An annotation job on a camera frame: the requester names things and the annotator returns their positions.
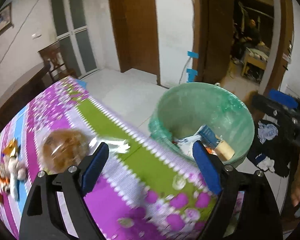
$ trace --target framed picture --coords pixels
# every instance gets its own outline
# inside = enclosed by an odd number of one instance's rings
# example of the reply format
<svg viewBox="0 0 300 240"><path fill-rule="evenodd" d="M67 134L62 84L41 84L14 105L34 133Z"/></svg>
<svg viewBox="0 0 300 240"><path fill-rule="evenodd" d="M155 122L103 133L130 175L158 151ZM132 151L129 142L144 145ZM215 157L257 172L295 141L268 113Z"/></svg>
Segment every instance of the framed picture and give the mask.
<svg viewBox="0 0 300 240"><path fill-rule="evenodd" d="M11 21L11 3L0 10L0 35L13 26Z"/></svg>

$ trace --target white wall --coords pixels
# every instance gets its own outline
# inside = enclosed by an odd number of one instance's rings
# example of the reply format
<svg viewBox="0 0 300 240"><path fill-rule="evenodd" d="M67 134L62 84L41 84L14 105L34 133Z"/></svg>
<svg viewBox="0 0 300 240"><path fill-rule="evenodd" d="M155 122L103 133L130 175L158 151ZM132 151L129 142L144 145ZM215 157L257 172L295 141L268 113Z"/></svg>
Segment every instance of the white wall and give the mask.
<svg viewBox="0 0 300 240"><path fill-rule="evenodd" d="M178 85L193 45L191 0L156 0L161 85ZM184 73L182 82L186 82Z"/></svg>
<svg viewBox="0 0 300 240"><path fill-rule="evenodd" d="M280 31L281 31L281 4L280 0L273 0L274 3L274 20L273 20L273 34L272 34L272 42L271 42L271 50L268 58L266 70L263 74L260 87L258 89L259 94L263 94L266 90L266 86L269 82L270 75L273 70L274 62L277 57L279 39L280 39Z"/></svg>
<svg viewBox="0 0 300 240"><path fill-rule="evenodd" d="M0 36L0 60L38 0L6 0L3 6L11 1L14 27ZM83 0L83 2L97 67L119 69L108 0ZM34 33L40 33L42 36L32 40L31 35ZM0 96L21 75L42 62L38 51L56 40L49 0L39 0L0 64Z"/></svg>
<svg viewBox="0 0 300 240"><path fill-rule="evenodd" d="M281 92L300 97L300 5L292 0L294 41L291 54L291 64L285 72L281 83Z"/></svg>

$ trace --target shoe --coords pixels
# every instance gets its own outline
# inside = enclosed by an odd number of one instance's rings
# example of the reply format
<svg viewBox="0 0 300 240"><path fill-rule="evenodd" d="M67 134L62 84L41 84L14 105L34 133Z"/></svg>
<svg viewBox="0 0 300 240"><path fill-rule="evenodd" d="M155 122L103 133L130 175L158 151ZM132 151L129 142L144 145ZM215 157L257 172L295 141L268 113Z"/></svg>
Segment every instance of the shoe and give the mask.
<svg viewBox="0 0 300 240"><path fill-rule="evenodd" d="M238 60L237 58L232 59L232 61L233 61L233 63L236 64L236 65L241 64L241 61Z"/></svg>

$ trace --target glass door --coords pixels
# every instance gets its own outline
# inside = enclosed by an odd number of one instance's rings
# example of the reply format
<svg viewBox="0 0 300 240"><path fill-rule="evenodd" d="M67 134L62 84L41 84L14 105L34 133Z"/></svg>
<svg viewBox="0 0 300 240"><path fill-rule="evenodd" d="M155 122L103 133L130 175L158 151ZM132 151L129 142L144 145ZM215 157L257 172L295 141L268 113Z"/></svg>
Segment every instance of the glass door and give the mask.
<svg viewBox="0 0 300 240"><path fill-rule="evenodd" d="M88 36L82 0L50 0L62 57L83 77L97 70Z"/></svg>

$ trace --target green trash bin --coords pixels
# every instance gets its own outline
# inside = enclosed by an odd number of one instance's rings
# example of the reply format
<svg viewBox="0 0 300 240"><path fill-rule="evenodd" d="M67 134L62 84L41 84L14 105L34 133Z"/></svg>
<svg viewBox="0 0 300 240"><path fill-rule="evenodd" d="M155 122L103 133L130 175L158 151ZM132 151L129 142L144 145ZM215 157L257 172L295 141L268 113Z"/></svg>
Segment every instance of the green trash bin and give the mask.
<svg viewBox="0 0 300 240"><path fill-rule="evenodd" d="M169 89L151 116L149 130L162 146L194 162L172 141L193 135L203 124L234 149L234 156L223 163L241 164L253 141L253 119L239 98L216 85L191 82Z"/></svg>

